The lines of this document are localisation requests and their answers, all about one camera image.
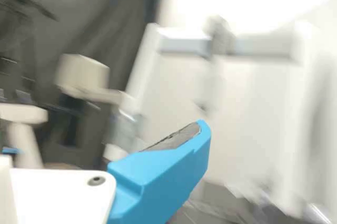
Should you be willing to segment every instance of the dark curtain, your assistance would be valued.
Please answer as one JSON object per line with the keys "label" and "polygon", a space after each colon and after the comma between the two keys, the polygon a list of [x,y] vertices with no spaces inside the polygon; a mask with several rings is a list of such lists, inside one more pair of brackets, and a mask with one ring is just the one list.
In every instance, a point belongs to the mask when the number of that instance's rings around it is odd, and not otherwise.
{"label": "dark curtain", "polygon": [[62,94],[54,83],[63,53],[82,54],[110,68],[109,88],[124,90],[143,36],[154,21],[156,0],[42,0],[57,17],[34,19],[36,97],[49,122],[36,130],[45,162],[97,168],[111,107]]}

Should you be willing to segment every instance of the white plate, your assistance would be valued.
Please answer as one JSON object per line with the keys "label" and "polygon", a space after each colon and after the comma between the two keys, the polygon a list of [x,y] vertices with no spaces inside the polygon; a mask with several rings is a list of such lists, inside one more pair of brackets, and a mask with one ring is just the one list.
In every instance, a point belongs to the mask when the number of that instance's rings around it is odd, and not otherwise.
{"label": "white plate", "polygon": [[[101,185],[88,181],[103,177]],[[18,224],[104,224],[116,180],[107,172],[11,169]]]}

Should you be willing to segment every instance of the blue object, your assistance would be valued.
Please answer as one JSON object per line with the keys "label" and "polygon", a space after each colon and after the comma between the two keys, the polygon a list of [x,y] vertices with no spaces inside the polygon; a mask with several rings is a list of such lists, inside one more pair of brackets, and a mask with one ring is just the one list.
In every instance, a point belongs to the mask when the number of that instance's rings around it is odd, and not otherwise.
{"label": "blue object", "polygon": [[164,224],[188,199],[207,170],[211,131],[200,132],[176,149],[137,152],[111,162],[117,181],[108,224]]}
{"label": "blue object", "polygon": [[17,148],[9,148],[9,147],[3,147],[2,148],[2,154],[9,154],[9,155],[16,155],[20,154],[21,151]]}

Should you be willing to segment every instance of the gray curtain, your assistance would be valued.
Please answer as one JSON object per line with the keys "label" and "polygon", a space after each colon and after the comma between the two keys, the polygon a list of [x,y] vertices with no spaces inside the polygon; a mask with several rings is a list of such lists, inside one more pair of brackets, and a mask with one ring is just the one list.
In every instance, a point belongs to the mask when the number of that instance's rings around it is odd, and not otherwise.
{"label": "gray curtain", "polygon": [[36,79],[34,97],[49,110],[49,122],[36,130],[43,159],[97,168],[110,106],[92,106],[62,94],[54,85],[58,59],[63,53],[94,58],[110,67],[110,88],[123,90],[145,26],[154,21],[156,0],[40,2],[58,21],[34,14],[22,55],[24,71]]}

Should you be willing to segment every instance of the white wall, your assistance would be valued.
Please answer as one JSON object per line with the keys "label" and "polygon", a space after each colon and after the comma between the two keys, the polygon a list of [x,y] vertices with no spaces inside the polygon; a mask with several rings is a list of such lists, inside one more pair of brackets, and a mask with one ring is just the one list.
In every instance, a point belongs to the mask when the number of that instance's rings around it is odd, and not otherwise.
{"label": "white wall", "polygon": [[[214,0],[164,0],[159,23],[162,26],[200,28],[207,15],[220,11],[224,15],[226,13],[238,31],[245,28],[257,31],[259,28],[268,30],[289,19],[304,19],[320,28],[324,37],[324,49],[337,53],[334,42],[337,37],[337,0],[316,6],[322,1],[259,0],[254,5],[252,0],[231,0],[229,4],[227,0],[225,5],[225,0],[215,0],[215,3]],[[221,5],[228,9],[218,8]],[[256,11],[266,5],[264,12]],[[334,62],[331,58],[324,60]],[[311,73],[303,71],[301,65],[286,62],[255,62],[233,57],[217,58],[217,62],[221,79],[215,94],[219,97],[215,104],[217,109],[205,116],[194,103],[198,76],[204,67],[202,59],[181,55],[166,55],[160,59],[151,97],[145,104],[144,111],[148,117],[145,138],[160,139],[193,120],[203,118],[211,126],[213,134],[206,178],[230,184],[233,181],[264,180],[274,176],[275,168],[280,169],[282,165],[279,152],[284,147],[285,139],[291,140],[301,133],[299,129],[291,129],[287,113],[291,113],[294,106],[300,105],[298,87],[306,81],[312,81]],[[329,93],[329,99],[333,99],[335,92],[330,90]],[[297,98],[297,105],[292,103],[292,95],[294,99]],[[329,121],[328,118],[334,120],[335,113],[331,112],[334,110],[333,105],[325,110],[329,113],[326,112],[324,121]],[[325,181],[329,184],[321,189],[326,189],[323,194],[336,192],[336,195],[316,195],[313,198],[322,203],[328,202],[327,207],[333,211],[337,207],[337,174],[332,172],[334,167],[331,164],[335,163],[337,148],[331,140],[336,135],[334,127],[331,123],[328,125],[329,133],[322,137],[330,139],[329,144],[325,145],[329,150],[327,169],[330,169],[326,172],[329,175],[326,175]],[[299,157],[296,162],[305,162],[307,154],[305,149],[297,153]],[[291,172],[304,172],[305,164],[298,165]]]}

